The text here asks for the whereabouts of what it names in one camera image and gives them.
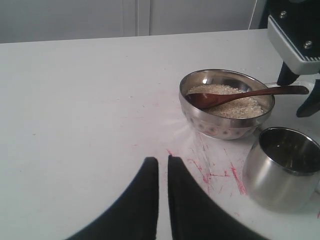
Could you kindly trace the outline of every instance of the stainless steel bowl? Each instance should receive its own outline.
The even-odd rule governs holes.
[[[253,77],[222,69],[199,70],[185,76],[179,88],[182,112],[196,130],[216,139],[232,140],[247,137],[269,118],[275,105],[273,95],[254,96],[264,112],[260,116],[236,119],[212,115],[194,107],[185,98],[189,89],[205,84],[224,84],[245,92],[268,87]]]

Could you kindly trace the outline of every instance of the stainless steel cup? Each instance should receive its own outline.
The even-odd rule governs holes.
[[[298,210],[317,190],[319,181],[320,146],[285,127],[262,131],[243,167],[249,196],[273,211]]]

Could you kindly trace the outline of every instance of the white table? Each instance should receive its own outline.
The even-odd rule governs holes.
[[[228,69],[270,83],[281,63],[265,30],[0,44],[0,239],[73,235],[120,196],[147,156],[159,160],[157,239],[171,239],[168,151],[251,229],[276,240],[317,239],[320,197],[292,214],[257,206],[231,170],[241,185],[255,137],[199,135],[178,100],[179,82],[192,71]],[[276,100],[264,127],[320,140],[319,113],[297,119],[300,97]]]

